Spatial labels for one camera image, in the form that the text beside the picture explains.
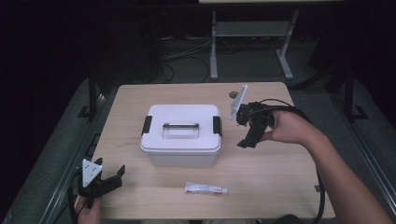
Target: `floor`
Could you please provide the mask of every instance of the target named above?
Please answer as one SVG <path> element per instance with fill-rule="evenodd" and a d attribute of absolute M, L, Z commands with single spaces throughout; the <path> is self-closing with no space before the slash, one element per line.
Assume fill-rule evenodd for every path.
<path fill-rule="evenodd" d="M 294 80 L 286 80 L 275 53 L 282 41 L 236 38 L 219 42 L 219 79 L 211 80 L 208 77 L 207 38 L 167 39 L 163 41 L 163 70 L 150 83 L 280 81 L 292 87 L 318 73 L 307 66 L 316 42 L 293 40 L 287 59 Z M 198 52 L 186 53 L 189 49 L 197 48 Z M 393 162 L 396 158 L 396 131 L 375 106 L 368 91 L 357 81 L 354 86 L 354 105 L 360 105 L 368 119 L 355 122 L 347 120 L 342 108 L 343 89 L 338 93 L 327 93 L 325 86 L 328 80 L 329 77 L 325 77 L 301 90 L 290 90 L 291 98 L 329 136 L 347 164 L 396 222 L 392 206 L 392 200 L 395 199 L 393 186 L 396 186 L 396 166 Z M 9 219 L 5 223 L 49 223 L 58 214 L 60 217 L 56 223 L 71 223 L 68 210 L 61 212 L 65 205 L 65 186 L 79 165 L 78 161 L 87 157 L 87 151 L 88 154 L 94 151 L 116 93 L 117 86 L 114 86 L 110 92 L 99 97 L 98 114 L 93 121 L 88 122 L 88 118 L 78 117 L 81 108 L 89 104 L 88 80 L 81 83 L 11 207 Z M 377 163 L 368 161 L 367 154 L 371 154 Z M 264 218 L 262 222 L 272 221 Z M 104 223 L 135 222 L 138 221 L 104 220 Z M 337 221 L 335 218 L 324 220 L 323 223 Z"/>

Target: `dark background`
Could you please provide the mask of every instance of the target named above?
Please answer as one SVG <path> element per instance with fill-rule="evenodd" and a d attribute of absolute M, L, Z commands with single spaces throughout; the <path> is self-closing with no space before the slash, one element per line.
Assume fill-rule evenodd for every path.
<path fill-rule="evenodd" d="M 210 10 L 136 13 L 82 9 L 146 6 L 149 2 L 155 3 L 0 0 L 0 218 L 89 73 L 95 73 L 103 92 L 125 82 L 149 82 L 161 69 L 161 46 L 155 36 L 210 35 Z M 164 6 L 180 2 L 195 3 L 160 1 Z M 281 15 L 278 12 L 266 15 L 276 19 Z M 225 18 L 235 15 L 231 10 L 222 13 Z M 301 11 L 293 33 L 294 39 L 316 39 L 323 34 L 311 65 L 318 70 L 334 63 L 350 67 L 394 126 L 395 15 L 391 0 L 321 6 L 320 10 L 307 7 Z"/>

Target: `tube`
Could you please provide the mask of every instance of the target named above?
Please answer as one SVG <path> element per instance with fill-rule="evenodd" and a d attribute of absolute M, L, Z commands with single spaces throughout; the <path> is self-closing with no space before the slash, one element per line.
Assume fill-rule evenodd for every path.
<path fill-rule="evenodd" d="M 228 189 L 211 186 L 211 185 L 203 185 L 192 182 L 186 182 L 186 187 L 184 188 L 185 192 L 195 192 L 195 193 L 215 193 L 215 194 L 226 194 L 228 193 Z"/>

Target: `wooden table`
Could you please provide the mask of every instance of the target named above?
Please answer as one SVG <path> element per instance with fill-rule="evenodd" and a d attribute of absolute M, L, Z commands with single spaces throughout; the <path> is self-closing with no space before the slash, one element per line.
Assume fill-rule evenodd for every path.
<path fill-rule="evenodd" d="M 244 103 L 275 98 L 292 104 L 282 83 L 210 83 L 120 87 L 93 160 L 103 158 L 102 178 L 125 164 L 123 185 L 104 197 L 104 218 L 208 219 L 315 217 L 319 193 L 315 164 L 300 146 L 262 142 L 241 148 L 248 127 L 228 120 L 230 91 L 248 85 Z M 211 104 L 219 108 L 223 137 L 210 168 L 156 167 L 140 148 L 145 116 L 157 104 Z M 186 181 L 222 186 L 226 195 L 184 192 Z M 326 199 L 324 217 L 334 217 Z"/>

